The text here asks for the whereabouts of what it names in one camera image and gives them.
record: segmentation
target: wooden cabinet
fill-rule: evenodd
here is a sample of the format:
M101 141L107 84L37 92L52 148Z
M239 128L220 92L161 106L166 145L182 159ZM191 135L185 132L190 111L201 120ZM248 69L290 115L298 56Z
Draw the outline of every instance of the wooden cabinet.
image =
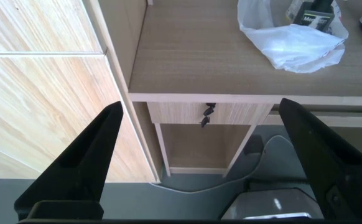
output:
M210 124L262 124L273 105L217 103ZM206 103L148 102L153 123L198 124L209 108Z
M0 53L102 53L82 0L0 0Z
M119 100L104 55L0 57L0 153L18 161L5 162L12 170L19 163L30 168L0 178L36 178L106 105ZM126 114L107 180L155 180Z
M255 126L155 124L170 174L226 175Z
M338 4L345 54L313 74L275 69L240 31L237 0L148 6L128 90L149 107L167 173L226 175L256 125L282 125L283 98L329 126L362 128L362 1ZM205 103L217 105L202 129Z
M139 134L119 72L131 72L121 54L134 60L146 3L118 5L106 10L124 13L106 21L95 0L0 0L0 178L38 177L105 106L122 101L106 181L160 181L161 157L153 160ZM132 44L117 44L116 55L105 30L120 25L128 32L113 40Z

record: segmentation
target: gray floor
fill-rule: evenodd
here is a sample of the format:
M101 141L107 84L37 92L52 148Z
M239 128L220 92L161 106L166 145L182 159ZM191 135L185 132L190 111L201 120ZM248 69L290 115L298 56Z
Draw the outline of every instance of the gray floor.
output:
M280 134L287 137L281 126L258 127L264 142ZM162 185L179 190L200 190L240 178L250 173L257 164L259 154L241 154L226 179L220 175L163 175ZM289 143L275 138L266 148L262 163L254 177L281 179L304 178L304 172ZM0 223L17 221L13 211L15 199L32 183L31 180L0 180ZM251 190L295 185L252 184ZM312 195L308 185L299 185ZM244 181L224 185L199 194L180 194L149 184L106 184L101 198L104 218L123 219L216 219L236 195L244 190Z

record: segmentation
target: black drawer handle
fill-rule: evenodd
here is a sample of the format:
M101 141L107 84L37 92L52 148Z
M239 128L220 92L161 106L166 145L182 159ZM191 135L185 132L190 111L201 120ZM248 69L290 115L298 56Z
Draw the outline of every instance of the black drawer handle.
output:
M206 105L209 106L209 108L207 108L205 110L205 112L203 112L204 118L203 118L202 122L200 123L202 128L204 128L206 126L206 124L210 123L209 115L211 115L214 112L214 108L216 107L216 103L206 103Z

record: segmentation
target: desk top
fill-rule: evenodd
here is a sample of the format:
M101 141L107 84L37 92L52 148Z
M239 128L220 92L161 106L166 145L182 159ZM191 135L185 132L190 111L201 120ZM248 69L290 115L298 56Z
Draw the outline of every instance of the desk top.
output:
M362 105L362 1L338 3L350 33L341 62L296 74L276 70L239 30L236 0L155 0L146 11L131 99L278 103L286 96L305 104Z

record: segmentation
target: white plastic bag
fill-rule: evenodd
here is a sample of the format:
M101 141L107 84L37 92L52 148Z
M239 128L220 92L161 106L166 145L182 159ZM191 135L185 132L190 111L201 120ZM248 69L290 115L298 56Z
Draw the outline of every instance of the white plastic bag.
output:
M272 18L285 17L285 11L273 14L271 0L239 0L239 28L276 69L311 73L338 64L345 51L348 31L335 1L332 6L336 13L330 24L332 35L295 24L274 27Z

